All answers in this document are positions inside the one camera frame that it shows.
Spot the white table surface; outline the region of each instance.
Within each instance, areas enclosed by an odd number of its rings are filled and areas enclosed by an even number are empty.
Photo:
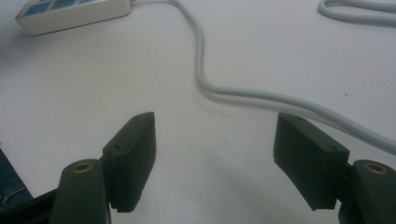
[[[330,20],[317,0],[182,2],[203,26],[210,81],[304,98],[396,139],[396,29]],[[129,118],[154,111],[154,169],[136,210],[113,211],[113,223],[338,223],[337,210],[312,212],[273,162],[277,113],[316,117],[201,91],[193,34],[177,9],[138,5],[28,37],[14,21],[24,3],[0,2],[0,147],[35,197],[57,188],[68,164],[99,158]],[[350,149],[350,162],[396,167],[313,122]]]

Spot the white cable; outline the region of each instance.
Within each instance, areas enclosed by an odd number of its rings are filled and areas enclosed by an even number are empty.
[[[183,16],[186,18],[187,22],[190,24],[192,30],[195,33],[196,38],[196,52],[195,52],[195,75],[197,76],[198,83],[201,87],[209,92],[222,95],[240,96],[248,98],[257,98],[268,101],[279,102],[286,105],[293,105],[300,107],[302,109],[314,112],[315,114],[321,116],[322,118],[350,131],[351,133],[357,135],[359,138],[363,139],[365,142],[378,147],[392,155],[396,156],[396,142],[375,133],[369,129],[366,129],[359,125],[358,123],[348,119],[336,112],[312,102],[302,100],[296,97],[278,94],[269,91],[254,91],[245,89],[234,89],[214,85],[210,83],[204,76],[203,72],[203,60],[204,60],[204,36],[202,33],[201,26],[199,22],[190,14],[190,12],[178,1],[178,0],[168,0],[173,6],[177,7]]]
[[[337,12],[328,7],[329,5],[339,5],[348,7],[360,7],[388,13],[396,13],[396,4],[375,3],[365,0],[322,0],[319,3],[318,11],[330,18],[339,21],[350,21],[362,24],[372,24],[380,26],[396,26],[396,17],[375,16],[375,15],[353,15],[345,12]]]

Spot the power strip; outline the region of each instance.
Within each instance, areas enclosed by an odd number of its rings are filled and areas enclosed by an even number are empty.
[[[131,0],[30,0],[15,20],[28,35],[43,35],[130,12]]]

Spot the power cord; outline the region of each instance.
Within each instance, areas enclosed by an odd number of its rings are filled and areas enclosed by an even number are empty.
[[[204,35],[201,29],[199,22],[190,14],[190,12],[178,1],[178,0],[168,0],[170,2],[169,5],[177,7],[180,12],[183,14],[191,29],[195,34],[195,75],[197,76],[197,80],[199,85],[206,91],[220,94],[220,95],[231,95],[231,96],[240,96],[247,98],[257,98],[268,101],[274,101],[286,105],[293,105],[300,107],[302,109],[311,111],[318,116],[340,126],[351,133],[355,134],[363,141],[368,144],[378,147],[389,154],[396,156],[396,141],[391,140],[383,135],[375,133],[358,123],[348,119],[329,108],[326,108],[322,105],[318,105],[303,99],[299,99],[293,96],[288,96],[284,94],[279,94],[270,91],[255,91],[255,90],[246,90],[246,89],[235,89],[217,86],[215,84],[210,83],[204,76]]]
[[[396,26],[396,17],[353,15],[335,11],[330,7],[331,5],[359,7],[388,13],[396,13],[396,4],[375,3],[365,0],[322,0],[318,6],[318,11],[320,13],[335,20],[380,26]]]

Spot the blue fabric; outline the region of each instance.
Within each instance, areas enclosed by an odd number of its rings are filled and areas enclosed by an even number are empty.
[[[0,148],[0,213],[32,200],[32,195]]]

